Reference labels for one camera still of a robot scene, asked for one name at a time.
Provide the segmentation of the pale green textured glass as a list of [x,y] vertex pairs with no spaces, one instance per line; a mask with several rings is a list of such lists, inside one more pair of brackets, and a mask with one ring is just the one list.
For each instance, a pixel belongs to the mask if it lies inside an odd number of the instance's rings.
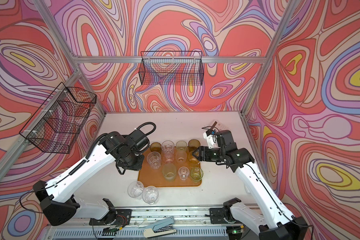
[[185,141],[178,141],[176,143],[176,149],[178,151],[186,151],[188,149],[188,143]]

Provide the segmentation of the small clear glass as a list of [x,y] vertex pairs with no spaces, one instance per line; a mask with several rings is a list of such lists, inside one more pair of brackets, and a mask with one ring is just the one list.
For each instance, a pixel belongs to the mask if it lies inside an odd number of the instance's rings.
[[178,170],[178,175],[181,179],[181,181],[185,181],[188,179],[189,175],[190,175],[190,170],[187,167],[180,167]]

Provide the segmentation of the olive brown textured glass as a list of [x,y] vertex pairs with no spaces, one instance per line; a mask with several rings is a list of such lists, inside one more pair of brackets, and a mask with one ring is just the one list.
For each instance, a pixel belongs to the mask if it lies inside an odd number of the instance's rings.
[[188,142],[188,150],[190,153],[194,152],[195,150],[197,150],[199,147],[201,146],[201,143],[199,140],[197,139],[191,139]]

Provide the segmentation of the pink ribbed glass top row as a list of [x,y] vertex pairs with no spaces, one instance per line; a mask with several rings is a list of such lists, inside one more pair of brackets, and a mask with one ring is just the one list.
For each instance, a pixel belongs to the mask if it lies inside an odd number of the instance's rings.
[[164,164],[173,163],[174,162],[174,154],[172,153],[164,153],[162,155],[162,161]]

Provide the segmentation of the pink textured glass front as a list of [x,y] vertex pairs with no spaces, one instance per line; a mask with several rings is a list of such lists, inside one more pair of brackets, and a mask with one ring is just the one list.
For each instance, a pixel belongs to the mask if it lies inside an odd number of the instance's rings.
[[185,163],[188,160],[187,151],[183,149],[177,150],[175,158],[178,163]]

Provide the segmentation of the pale green glass front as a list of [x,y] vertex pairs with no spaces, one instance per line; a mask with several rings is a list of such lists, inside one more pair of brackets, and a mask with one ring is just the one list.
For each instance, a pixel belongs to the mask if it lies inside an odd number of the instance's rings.
[[162,168],[162,174],[166,181],[173,182],[177,175],[177,168],[173,163],[167,163]]

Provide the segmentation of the bright green faceted glass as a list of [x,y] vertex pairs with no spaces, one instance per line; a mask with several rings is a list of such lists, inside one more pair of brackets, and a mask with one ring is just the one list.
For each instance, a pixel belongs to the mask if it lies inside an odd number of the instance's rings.
[[194,183],[200,182],[202,180],[203,176],[204,176],[204,172],[199,167],[194,167],[190,171],[190,177]]

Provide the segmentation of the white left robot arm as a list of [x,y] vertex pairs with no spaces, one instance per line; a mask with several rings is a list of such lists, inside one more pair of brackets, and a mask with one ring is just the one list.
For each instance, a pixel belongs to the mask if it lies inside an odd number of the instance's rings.
[[87,154],[68,170],[47,182],[35,183],[33,190],[49,223],[59,226],[72,218],[90,218],[92,225],[113,224],[118,213],[109,199],[90,203],[76,198],[74,193],[111,163],[116,164],[121,175],[133,169],[143,160],[143,152],[149,145],[148,137],[140,130],[134,130],[129,135],[118,132],[101,134]]

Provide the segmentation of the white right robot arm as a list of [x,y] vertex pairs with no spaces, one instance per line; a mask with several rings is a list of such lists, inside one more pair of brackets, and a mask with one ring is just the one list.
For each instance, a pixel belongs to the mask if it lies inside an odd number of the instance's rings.
[[276,196],[260,173],[250,152],[245,149],[199,147],[192,155],[200,162],[226,166],[242,180],[255,199],[261,214],[247,207],[239,199],[225,202],[228,219],[239,221],[256,233],[261,240],[303,240],[309,225],[295,215]]

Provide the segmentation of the yellow faceted glass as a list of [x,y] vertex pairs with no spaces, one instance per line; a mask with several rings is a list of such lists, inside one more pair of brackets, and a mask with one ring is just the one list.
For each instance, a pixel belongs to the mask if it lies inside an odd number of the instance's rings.
[[188,153],[188,162],[191,168],[199,167],[200,162],[199,160],[192,155],[193,152]]

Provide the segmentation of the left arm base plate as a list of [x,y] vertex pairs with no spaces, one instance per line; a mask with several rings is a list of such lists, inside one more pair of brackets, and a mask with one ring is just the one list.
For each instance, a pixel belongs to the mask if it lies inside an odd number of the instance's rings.
[[101,220],[90,219],[90,226],[105,226],[104,233],[116,233],[125,226],[129,225],[131,220],[131,209],[119,209],[110,211]]

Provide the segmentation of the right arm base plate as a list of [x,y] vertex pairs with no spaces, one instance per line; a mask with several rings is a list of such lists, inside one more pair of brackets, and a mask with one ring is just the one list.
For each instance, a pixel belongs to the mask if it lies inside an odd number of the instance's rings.
[[244,224],[250,223],[250,218],[234,206],[223,206],[222,208],[210,208],[205,215],[210,218],[212,224]]

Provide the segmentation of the clear faceted glass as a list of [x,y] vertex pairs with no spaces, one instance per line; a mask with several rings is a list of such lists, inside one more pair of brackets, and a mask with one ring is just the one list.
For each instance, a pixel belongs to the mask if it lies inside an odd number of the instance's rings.
[[162,144],[162,154],[167,155],[167,156],[173,156],[174,152],[175,152],[175,144],[170,141],[164,141]]

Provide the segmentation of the olive glass front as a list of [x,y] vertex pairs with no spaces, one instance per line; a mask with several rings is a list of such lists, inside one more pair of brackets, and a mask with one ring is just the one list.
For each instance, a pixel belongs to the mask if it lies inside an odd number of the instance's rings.
[[151,152],[158,152],[161,153],[162,152],[162,145],[159,142],[154,142],[150,145],[150,150]]

